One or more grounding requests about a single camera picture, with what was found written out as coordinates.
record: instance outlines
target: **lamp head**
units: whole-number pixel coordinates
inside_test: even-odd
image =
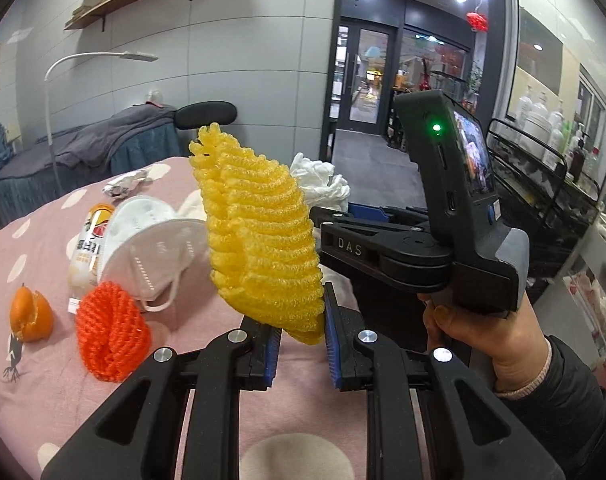
[[[145,54],[143,52],[122,52],[118,54],[121,59],[134,59],[137,61],[156,61],[158,56],[154,54]]]

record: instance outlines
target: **person's arm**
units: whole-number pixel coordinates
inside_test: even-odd
[[[497,393],[566,477],[606,479],[606,391],[567,345],[544,337],[526,296],[506,319],[419,298],[430,348],[442,346],[446,333],[489,355]]]

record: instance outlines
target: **white floor lamp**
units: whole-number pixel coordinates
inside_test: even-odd
[[[54,154],[54,147],[52,145],[52,125],[49,120],[49,75],[51,74],[54,67],[58,66],[68,59],[74,59],[77,57],[94,57],[94,56],[115,56],[121,59],[134,59],[137,61],[156,61],[158,59],[154,54],[143,54],[142,52],[81,52],[79,54],[72,54],[59,59],[51,67],[45,75],[45,127],[48,133],[48,146],[49,156],[52,160],[52,168],[54,169],[54,178],[56,179],[56,191],[58,196],[63,196],[63,187],[61,186],[61,180],[58,177],[58,168],[56,167],[56,155]]]

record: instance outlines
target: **black jacket sleeve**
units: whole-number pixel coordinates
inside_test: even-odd
[[[551,336],[550,370],[529,396],[504,400],[568,480],[606,480],[606,390],[563,341]]]

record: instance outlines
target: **pink sleeve cuff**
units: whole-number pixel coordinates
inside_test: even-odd
[[[523,397],[527,397],[529,394],[531,394],[534,390],[536,390],[541,385],[541,383],[545,379],[545,376],[548,374],[548,370],[550,370],[550,362],[552,361],[552,346],[550,345],[550,342],[547,340],[547,338],[545,339],[545,342],[548,344],[548,358],[546,359],[545,365],[544,365],[543,369],[541,370],[541,372],[539,373],[539,375],[537,375],[536,379],[533,380],[527,386],[523,386],[522,388],[520,388],[514,392],[496,394],[497,397],[499,397],[501,399],[507,399],[507,400],[523,399]]]

